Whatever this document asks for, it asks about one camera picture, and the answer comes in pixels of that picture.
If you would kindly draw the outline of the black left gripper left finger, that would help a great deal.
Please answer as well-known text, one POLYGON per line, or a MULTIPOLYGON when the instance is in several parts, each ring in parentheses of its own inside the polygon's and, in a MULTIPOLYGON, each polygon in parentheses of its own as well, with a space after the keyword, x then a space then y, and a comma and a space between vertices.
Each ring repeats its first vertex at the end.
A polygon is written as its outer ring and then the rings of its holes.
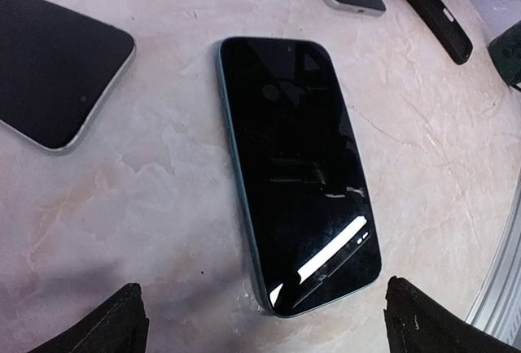
POLYGON ((149 319, 138 283, 128 283, 34 352, 144 352, 149 319))

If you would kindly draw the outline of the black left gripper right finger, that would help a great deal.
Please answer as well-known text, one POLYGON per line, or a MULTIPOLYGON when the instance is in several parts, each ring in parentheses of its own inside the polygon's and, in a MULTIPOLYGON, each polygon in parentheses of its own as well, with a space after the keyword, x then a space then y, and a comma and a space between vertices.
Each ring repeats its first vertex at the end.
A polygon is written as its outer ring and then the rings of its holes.
POLYGON ((517 351, 459 319, 403 277, 390 278, 385 299, 391 353, 517 351))

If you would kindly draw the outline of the large black teal-edged phone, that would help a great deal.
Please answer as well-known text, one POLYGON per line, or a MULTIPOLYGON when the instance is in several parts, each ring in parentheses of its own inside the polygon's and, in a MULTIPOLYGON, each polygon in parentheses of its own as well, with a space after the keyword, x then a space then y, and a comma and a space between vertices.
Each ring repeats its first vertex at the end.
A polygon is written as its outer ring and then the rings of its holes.
POLYGON ((263 307, 290 318, 372 284, 382 269, 374 215, 327 51, 229 37, 217 64, 263 307))

